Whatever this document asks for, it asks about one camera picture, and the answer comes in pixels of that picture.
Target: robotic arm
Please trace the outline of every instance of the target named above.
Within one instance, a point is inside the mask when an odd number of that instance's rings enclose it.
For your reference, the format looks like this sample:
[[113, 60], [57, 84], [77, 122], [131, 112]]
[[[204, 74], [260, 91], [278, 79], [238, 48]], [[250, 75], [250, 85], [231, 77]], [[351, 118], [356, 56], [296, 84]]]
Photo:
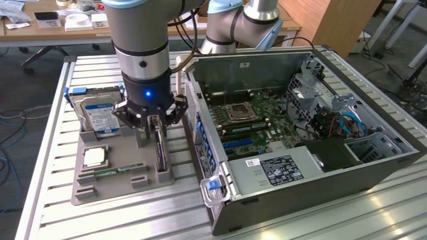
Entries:
[[[168, 22], [203, 2], [103, 0], [127, 91], [125, 101], [117, 104], [113, 115], [131, 128], [145, 130], [147, 138], [148, 117], [159, 116], [165, 128], [180, 121], [188, 107], [185, 96], [173, 96], [171, 91], [171, 74], [176, 69], [169, 69]], [[242, 0], [211, 0], [202, 52], [234, 52], [235, 41], [267, 50], [283, 23], [276, 6], [278, 0], [251, 0], [244, 7]], [[167, 114], [172, 104], [175, 109]]]

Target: chair wheel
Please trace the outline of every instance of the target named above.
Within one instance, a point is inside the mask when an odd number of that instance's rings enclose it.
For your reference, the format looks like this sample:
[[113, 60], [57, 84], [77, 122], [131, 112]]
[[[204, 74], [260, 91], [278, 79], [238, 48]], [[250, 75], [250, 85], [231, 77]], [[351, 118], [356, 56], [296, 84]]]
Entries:
[[92, 48], [93, 48], [93, 50], [100, 50], [101, 49], [100, 45], [97, 45], [97, 44], [92, 44]]
[[19, 49], [19, 51], [23, 53], [23, 54], [27, 54], [28, 53], [28, 48], [27, 47], [19, 47], [17, 48]]
[[35, 70], [32, 68], [28, 68], [28, 67], [24, 67], [23, 71], [28, 75], [32, 75], [35, 73]]

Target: tape roll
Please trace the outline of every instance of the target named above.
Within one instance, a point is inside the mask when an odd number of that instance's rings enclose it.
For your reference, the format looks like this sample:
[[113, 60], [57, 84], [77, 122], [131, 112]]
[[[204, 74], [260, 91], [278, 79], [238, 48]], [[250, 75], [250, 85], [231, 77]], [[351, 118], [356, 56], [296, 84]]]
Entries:
[[65, 17], [65, 22], [72, 22], [76, 25], [87, 25], [89, 23], [89, 17], [83, 13], [75, 13]]
[[68, 7], [72, 4], [73, 0], [56, 0], [56, 5], [61, 7]]

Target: aluminum extrusion table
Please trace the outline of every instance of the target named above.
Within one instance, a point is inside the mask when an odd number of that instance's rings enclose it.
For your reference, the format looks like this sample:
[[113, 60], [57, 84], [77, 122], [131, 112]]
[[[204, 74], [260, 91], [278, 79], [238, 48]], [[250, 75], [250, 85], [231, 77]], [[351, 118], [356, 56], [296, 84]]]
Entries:
[[[176, 56], [187, 53], [171, 53], [172, 66]], [[419, 141], [427, 145], [426, 128], [336, 54], [324, 52], [324, 55]], [[324, 80], [339, 94], [348, 93], [346, 86], [330, 72], [326, 72]], [[120, 68], [115, 55], [81, 56], [76, 61], [65, 62], [63, 65], [17, 228], [17, 240], [386, 240], [403, 237], [406, 240], [427, 239], [426, 158], [394, 173], [366, 192], [230, 234], [212, 236], [181, 124], [168, 129], [167, 138], [172, 152], [175, 184], [72, 206], [69, 198], [80, 123], [73, 109], [63, 98], [63, 88], [64, 86], [107, 87], [120, 81]]]

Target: power supply label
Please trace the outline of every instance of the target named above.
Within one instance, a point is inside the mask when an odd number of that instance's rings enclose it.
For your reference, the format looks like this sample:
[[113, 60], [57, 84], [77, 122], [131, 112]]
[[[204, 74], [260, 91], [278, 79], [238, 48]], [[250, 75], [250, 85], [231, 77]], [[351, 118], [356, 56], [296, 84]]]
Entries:
[[260, 161], [271, 185], [278, 186], [303, 179], [303, 174], [291, 155]]
[[99, 134], [108, 134], [119, 130], [119, 121], [113, 116], [113, 104], [95, 104], [84, 107], [89, 123], [95, 132]]

